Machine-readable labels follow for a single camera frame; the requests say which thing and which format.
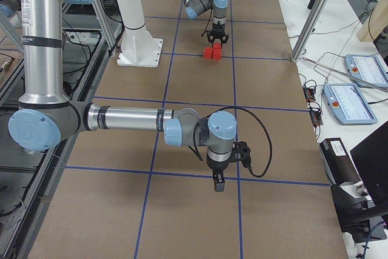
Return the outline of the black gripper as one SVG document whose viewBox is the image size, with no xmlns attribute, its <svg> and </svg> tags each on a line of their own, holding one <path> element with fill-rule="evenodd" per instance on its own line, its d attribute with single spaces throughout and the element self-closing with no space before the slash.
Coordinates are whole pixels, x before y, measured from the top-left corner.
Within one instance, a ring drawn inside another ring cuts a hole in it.
<svg viewBox="0 0 388 259">
<path fill-rule="evenodd" d="M 213 182 L 215 192 L 223 192 L 225 188 L 224 170 L 229 164 L 233 163 L 231 159 L 225 161 L 215 161 L 211 158 L 207 159 L 207 165 L 213 172 Z"/>
<path fill-rule="evenodd" d="M 213 43 L 216 40 L 219 40 L 221 43 L 221 47 L 224 47 L 228 40 L 229 40 L 229 34 L 225 32 L 225 25 L 217 25 L 213 24 L 212 29 L 208 30 L 206 32 L 207 35 L 207 41 L 209 42 L 210 46 L 213 47 Z"/>
</svg>

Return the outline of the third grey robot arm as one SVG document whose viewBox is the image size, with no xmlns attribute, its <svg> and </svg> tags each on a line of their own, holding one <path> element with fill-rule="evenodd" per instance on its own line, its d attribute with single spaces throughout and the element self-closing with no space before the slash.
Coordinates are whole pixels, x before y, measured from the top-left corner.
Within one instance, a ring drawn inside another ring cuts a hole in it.
<svg viewBox="0 0 388 259">
<path fill-rule="evenodd" d="M 1 13 L 6 18 L 11 18 L 20 11 L 21 0 L 1 0 Z"/>
</svg>

